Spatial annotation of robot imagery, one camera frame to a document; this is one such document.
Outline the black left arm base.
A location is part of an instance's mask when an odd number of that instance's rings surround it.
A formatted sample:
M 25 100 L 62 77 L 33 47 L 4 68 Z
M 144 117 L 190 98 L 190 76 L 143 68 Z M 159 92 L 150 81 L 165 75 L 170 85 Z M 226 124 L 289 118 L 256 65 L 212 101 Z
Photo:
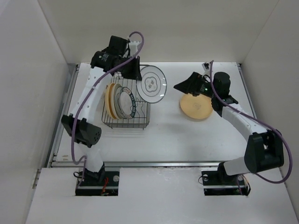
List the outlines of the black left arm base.
M 118 196 L 119 171 L 106 171 L 103 180 L 100 182 L 87 175 L 81 181 L 81 174 L 82 171 L 74 172 L 78 185 L 75 189 L 76 196 Z

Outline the white plate green rim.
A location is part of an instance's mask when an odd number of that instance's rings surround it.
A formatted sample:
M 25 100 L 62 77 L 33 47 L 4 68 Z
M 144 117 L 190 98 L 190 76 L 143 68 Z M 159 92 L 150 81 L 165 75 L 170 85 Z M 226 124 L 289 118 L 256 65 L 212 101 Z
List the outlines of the white plate green rim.
M 160 102 L 167 91 L 165 74 L 160 68 L 153 65 L 145 66 L 140 73 L 142 80 L 136 82 L 139 96 L 150 104 Z

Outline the tan plastic plate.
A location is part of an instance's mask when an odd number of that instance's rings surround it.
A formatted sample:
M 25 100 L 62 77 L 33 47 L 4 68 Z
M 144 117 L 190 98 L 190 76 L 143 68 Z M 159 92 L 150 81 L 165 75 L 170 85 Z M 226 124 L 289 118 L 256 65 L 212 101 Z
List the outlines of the tan plastic plate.
M 187 117 L 197 120 L 207 119 L 213 112 L 211 99 L 204 95 L 183 95 L 180 108 Z

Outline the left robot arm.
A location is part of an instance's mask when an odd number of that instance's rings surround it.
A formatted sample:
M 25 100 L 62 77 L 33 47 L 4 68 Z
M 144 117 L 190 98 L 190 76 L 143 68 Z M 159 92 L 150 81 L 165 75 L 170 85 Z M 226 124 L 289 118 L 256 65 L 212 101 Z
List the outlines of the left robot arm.
M 102 129 L 94 124 L 96 109 L 108 81 L 115 73 L 140 78 L 139 53 L 144 45 L 144 37 L 138 32 L 140 41 L 111 36 L 109 45 L 96 51 L 90 62 L 88 80 L 69 115 L 63 115 L 61 123 L 71 137 L 71 158 L 75 165 L 83 162 L 81 181 L 91 181 L 100 185 L 105 178 L 105 164 L 97 143 Z

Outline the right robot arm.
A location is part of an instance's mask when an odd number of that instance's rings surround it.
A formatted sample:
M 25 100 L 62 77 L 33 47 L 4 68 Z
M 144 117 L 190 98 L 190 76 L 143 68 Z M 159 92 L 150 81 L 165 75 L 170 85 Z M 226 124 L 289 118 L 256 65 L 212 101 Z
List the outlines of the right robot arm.
M 241 174 L 266 171 L 284 164 L 283 142 L 278 131 L 259 124 L 246 114 L 237 100 L 230 95 L 230 76 L 217 72 L 212 80 L 207 75 L 193 72 L 185 81 L 174 85 L 174 89 L 193 97 L 204 95 L 220 117 L 228 121 L 246 140 L 243 157 L 219 164 L 216 178 L 226 184 Z

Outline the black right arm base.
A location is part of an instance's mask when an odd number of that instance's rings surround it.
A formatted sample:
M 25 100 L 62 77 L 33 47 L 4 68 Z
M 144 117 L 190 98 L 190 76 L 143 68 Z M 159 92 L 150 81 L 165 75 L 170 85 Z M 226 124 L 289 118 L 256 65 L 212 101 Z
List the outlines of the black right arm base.
M 221 180 L 215 170 L 204 170 L 202 179 L 205 196 L 248 196 L 251 186 L 243 175 L 230 176 L 228 180 Z

